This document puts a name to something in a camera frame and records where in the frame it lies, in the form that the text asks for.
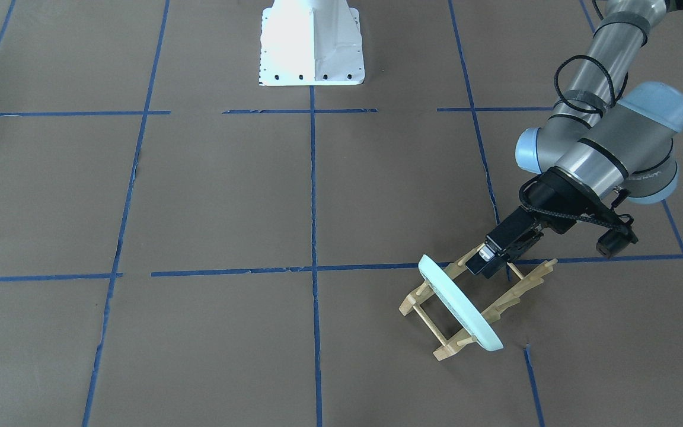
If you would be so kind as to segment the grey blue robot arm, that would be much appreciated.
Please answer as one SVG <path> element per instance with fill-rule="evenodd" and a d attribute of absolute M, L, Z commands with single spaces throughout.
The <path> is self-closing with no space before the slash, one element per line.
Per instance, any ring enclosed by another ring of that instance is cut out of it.
<path fill-rule="evenodd" d="M 515 159 L 533 174 L 519 206 L 491 230 L 462 265 L 490 278 L 525 254 L 548 229 L 564 234 L 578 222 L 605 229 L 596 250 L 610 259 L 638 241 L 624 200 L 651 205 L 675 191 L 674 137 L 683 130 L 683 94 L 647 81 L 626 94 L 628 71 L 651 31 L 683 1 L 610 1 L 569 86 L 559 87 L 547 123 L 518 138 Z"/>

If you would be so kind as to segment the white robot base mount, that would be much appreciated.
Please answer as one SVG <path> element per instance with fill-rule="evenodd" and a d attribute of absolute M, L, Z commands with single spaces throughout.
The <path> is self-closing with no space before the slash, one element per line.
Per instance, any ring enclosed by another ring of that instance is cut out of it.
<path fill-rule="evenodd" d="M 263 9 L 261 86 L 360 85 L 365 78 L 360 14 L 347 1 L 274 1 Z"/>

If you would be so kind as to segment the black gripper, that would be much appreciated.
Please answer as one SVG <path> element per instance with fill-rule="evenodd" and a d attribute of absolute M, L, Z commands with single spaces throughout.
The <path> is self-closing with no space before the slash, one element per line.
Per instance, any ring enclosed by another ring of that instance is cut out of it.
<path fill-rule="evenodd" d="M 518 208 L 486 236 L 486 245 L 466 260 L 475 276 L 492 278 L 505 265 L 526 253 L 543 236 L 544 229 L 564 234 L 578 222 L 605 228 L 632 228 L 629 214 L 618 215 L 605 206 L 590 187 L 561 168 L 549 168 L 519 189 Z"/>

